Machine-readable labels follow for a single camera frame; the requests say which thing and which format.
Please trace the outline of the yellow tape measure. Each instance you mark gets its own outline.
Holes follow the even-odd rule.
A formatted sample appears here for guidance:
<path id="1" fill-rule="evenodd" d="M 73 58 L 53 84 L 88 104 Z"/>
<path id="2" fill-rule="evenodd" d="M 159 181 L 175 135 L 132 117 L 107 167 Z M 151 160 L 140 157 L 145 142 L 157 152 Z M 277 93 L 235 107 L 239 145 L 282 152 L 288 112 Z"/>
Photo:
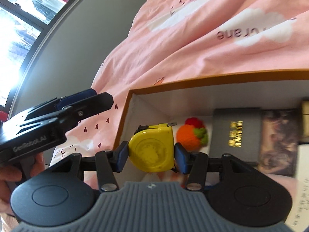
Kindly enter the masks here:
<path id="1" fill-rule="evenodd" d="M 128 143 L 132 164 L 146 173 L 165 172 L 174 168 L 172 124 L 140 125 Z"/>

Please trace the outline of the small gold box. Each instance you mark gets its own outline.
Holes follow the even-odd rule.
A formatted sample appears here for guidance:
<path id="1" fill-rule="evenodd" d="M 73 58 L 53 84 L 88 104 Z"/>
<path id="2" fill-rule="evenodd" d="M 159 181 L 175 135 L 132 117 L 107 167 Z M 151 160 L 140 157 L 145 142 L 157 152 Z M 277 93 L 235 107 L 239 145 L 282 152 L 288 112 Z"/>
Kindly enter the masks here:
<path id="1" fill-rule="evenodd" d="M 301 142 L 308 143 L 309 139 L 309 101 L 305 100 L 301 104 Z"/>

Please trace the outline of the orange knitted fruit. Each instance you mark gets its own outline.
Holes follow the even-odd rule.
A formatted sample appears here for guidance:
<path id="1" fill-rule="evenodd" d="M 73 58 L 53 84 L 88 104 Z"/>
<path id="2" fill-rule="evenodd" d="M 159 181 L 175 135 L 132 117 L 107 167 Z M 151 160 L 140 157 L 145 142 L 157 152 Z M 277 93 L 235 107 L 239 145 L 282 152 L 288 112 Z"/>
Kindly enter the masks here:
<path id="1" fill-rule="evenodd" d="M 175 142 L 180 143 L 188 152 L 200 151 L 209 145 L 209 134 L 203 120 L 190 117 L 176 131 Z"/>

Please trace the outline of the dark grey gift box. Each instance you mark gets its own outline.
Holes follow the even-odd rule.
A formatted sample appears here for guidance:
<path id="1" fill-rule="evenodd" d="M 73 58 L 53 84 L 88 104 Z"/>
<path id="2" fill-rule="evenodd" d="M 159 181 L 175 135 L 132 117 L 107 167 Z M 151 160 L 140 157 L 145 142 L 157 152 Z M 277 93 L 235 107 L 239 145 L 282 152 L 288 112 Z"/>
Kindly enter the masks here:
<path id="1" fill-rule="evenodd" d="M 262 110 L 259 108 L 215 109 L 209 156 L 231 154 L 256 166 L 259 161 Z"/>

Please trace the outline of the orange cardboard storage box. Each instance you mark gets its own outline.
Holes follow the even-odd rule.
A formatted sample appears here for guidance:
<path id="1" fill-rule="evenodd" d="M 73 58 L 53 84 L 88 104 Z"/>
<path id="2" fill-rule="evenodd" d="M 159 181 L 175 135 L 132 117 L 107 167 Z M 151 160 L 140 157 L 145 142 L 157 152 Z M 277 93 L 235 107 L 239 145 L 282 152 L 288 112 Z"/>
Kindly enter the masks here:
<path id="1" fill-rule="evenodd" d="M 308 70 L 129 91 L 93 231 L 308 231 Z"/>

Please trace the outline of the floral printed card box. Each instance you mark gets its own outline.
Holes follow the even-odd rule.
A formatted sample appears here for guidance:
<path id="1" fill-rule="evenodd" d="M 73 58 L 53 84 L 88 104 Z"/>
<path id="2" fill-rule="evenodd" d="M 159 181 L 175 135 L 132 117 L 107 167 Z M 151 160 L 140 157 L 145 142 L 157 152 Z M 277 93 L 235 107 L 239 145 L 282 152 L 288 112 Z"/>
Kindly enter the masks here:
<path id="1" fill-rule="evenodd" d="M 262 115 L 258 170 L 292 177 L 299 143 L 298 111 L 269 110 Z"/>

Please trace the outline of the pink patterned bed duvet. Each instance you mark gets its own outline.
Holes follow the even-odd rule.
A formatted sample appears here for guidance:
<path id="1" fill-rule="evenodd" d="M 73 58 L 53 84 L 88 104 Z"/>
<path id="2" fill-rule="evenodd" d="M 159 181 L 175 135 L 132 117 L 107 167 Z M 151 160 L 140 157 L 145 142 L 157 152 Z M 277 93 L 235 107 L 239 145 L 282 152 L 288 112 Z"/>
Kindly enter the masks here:
<path id="1" fill-rule="evenodd" d="M 115 106 L 83 120 L 56 147 L 93 156 L 113 146 L 130 89 L 240 72 L 308 68 L 308 0 L 147 0 L 92 88 Z"/>

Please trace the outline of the window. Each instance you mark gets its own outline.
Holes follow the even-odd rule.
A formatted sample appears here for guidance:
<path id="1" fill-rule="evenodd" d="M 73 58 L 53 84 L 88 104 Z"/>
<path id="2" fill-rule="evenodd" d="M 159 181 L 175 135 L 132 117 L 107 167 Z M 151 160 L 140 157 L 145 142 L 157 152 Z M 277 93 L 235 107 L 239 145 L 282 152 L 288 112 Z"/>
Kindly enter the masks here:
<path id="1" fill-rule="evenodd" d="M 77 0 L 1 0 L 1 110 L 8 112 L 39 44 Z"/>

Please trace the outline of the white long box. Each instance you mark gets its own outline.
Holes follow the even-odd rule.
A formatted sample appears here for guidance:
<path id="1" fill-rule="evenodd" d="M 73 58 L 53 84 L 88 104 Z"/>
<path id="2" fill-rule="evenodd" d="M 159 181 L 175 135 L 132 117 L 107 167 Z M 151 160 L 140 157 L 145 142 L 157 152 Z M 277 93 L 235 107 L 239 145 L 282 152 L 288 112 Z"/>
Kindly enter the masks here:
<path id="1" fill-rule="evenodd" d="M 308 231 L 308 144 L 299 145 L 296 196 L 285 222 L 293 231 Z"/>

